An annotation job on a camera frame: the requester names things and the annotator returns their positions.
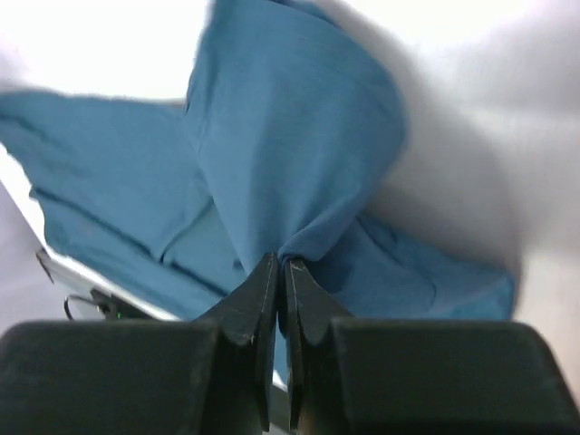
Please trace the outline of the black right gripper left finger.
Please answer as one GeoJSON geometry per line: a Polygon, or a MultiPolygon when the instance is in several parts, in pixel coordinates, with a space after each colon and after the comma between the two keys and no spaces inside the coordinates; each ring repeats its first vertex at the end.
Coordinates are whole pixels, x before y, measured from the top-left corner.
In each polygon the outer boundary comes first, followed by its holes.
{"type": "Polygon", "coordinates": [[[259,434],[278,261],[191,322],[28,322],[1,339],[4,434],[259,434]]]}

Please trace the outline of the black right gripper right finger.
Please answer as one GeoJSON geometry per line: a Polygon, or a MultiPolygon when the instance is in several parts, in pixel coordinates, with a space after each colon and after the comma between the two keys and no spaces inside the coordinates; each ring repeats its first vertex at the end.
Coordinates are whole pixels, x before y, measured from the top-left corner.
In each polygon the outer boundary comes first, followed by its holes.
{"type": "Polygon", "coordinates": [[[285,265],[289,425],[300,434],[576,434],[555,358],[511,322],[357,318],[285,265]]]}

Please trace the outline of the dark blue t shirt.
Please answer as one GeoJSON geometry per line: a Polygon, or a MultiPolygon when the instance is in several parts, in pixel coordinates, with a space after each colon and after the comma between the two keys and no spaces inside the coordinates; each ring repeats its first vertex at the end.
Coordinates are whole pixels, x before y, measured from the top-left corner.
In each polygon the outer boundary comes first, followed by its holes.
{"type": "Polygon", "coordinates": [[[298,1],[216,1],[182,107],[1,96],[48,245],[181,319],[274,253],[359,316],[507,320],[509,273],[364,214],[404,136],[391,76],[298,1]]]}

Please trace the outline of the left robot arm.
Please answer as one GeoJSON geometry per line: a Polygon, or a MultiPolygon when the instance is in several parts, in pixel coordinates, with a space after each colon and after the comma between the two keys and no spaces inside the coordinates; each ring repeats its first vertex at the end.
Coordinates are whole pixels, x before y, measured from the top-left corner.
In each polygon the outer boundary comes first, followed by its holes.
{"type": "Polygon", "coordinates": [[[86,295],[67,295],[63,310],[68,320],[119,320],[122,315],[117,306],[107,299],[94,299],[86,295]]]}

